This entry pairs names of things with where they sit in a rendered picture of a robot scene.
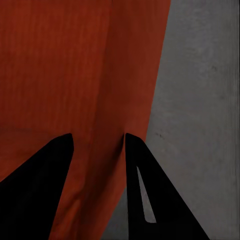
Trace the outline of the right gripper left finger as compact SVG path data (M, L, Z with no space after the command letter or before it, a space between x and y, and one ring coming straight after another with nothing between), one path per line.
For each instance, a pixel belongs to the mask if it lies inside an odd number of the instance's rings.
M48 240L73 153L56 137L0 182L0 240Z

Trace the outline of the storage box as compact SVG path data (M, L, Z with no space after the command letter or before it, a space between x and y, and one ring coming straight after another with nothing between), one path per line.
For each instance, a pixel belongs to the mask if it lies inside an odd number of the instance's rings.
M148 131L171 0L0 0L0 182L51 140L74 152L48 240L100 240Z

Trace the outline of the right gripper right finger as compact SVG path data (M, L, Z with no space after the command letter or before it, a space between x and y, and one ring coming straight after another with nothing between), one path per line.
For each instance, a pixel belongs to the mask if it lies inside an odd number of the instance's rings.
M144 141L125 134L129 240L210 240ZM145 220L139 168L156 223Z

